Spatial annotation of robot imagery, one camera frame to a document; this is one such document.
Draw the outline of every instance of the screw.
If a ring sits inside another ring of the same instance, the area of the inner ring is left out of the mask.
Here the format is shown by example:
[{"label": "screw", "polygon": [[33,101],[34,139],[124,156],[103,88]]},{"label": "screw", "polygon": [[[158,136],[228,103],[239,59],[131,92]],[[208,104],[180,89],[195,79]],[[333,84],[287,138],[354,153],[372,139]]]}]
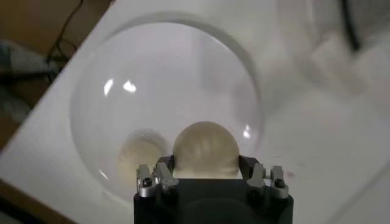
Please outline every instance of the screw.
[{"label": "screw", "polygon": [[144,187],[150,187],[152,185],[153,181],[151,178],[147,177],[143,180],[142,184]]},{"label": "screw", "polygon": [[277,188],[284,188],[285,187],[285,181],[283,179],[276,179],[275,180],[275,187]]}]

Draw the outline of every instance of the black cable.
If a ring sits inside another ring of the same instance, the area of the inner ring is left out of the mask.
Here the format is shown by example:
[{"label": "black cable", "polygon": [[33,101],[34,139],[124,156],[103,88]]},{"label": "black cable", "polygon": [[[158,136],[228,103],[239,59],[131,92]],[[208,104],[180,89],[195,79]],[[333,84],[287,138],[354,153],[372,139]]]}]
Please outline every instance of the black cable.
[{"label": "black cable", "polygon": [[77,13],[77,11],[79,11],[79,9],[82,7],[84,3],[84,0],[80,0],[78,5],[72,10],[72,12],[69,14],[69,16],[67,17],[65,23],[63,24],[62,26],[62,29],[61,29],[61,32],[57,38],[57,40],[55,41],[53,47],[51,47],[49,53],[48,53],[48,56],[46,58],[46,62],[49,63],[51,60],[52,60],[52,55],[53,55],[53,52],[55,51],[55,49],[57,48],[58,51],[60,52],[61,56],[66,58],[67,60],[69,60],[69,57],[67,57],[63,51],[61,50],[61,47],[60,47],[60,43],[61,41],[65,41],[67,43],[69,43],[70,45],[72,45],[72,47],[77,50],[77,47],[74,43],[70,42],[69,40],[66,40],[66,39],[63,39],[62,36],[63,34],[65,33],[65,30],[66,28],[68,27],[69,25],[69,22],[72,20],[73,16]]},{"label": "black cable", "polygon": [[344,30],[350,43],[350,47],[353,51],[358,51],[361,48],[361,41],[357,34],[355,25],[353,23],[350,2],[349,0],[341,0],[341,15],[344,23]]}]

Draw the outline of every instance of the metal bracket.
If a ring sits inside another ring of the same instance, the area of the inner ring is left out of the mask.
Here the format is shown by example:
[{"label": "metal bracket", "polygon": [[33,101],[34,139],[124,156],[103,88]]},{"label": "metal bracket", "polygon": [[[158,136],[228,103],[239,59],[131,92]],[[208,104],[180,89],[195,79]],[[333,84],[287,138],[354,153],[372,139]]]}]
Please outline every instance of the metal bracket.
[{"label": "metal bracket", "polygon": [[287,198],[288,186],[283,179],[283,169],[281,166],[274,166],[271,169],[272,196],[275,198]]},{"label": "metal bracket", "polygon": [[179,184],[179,180],[174,178],[165,163],[157,163],[155,176],[160,183],[164,194],[170,194],[171,191]]},{"label": "metal bracket", "polygon": [[259,190],[260,195],[264,193],[264,186],[266,185],[264,182],[264,178],[266,175],[266,169],[261,163],[256,163],[253,168],[253,174],[250,179],[246,181],[246,183],[251,188],[256,188]]},{"label": "metal bracket", "polygon": [[156,184],[147,165],[140,165],[136,170],[136,188],[138,194],[143,197],[155,196]]}]

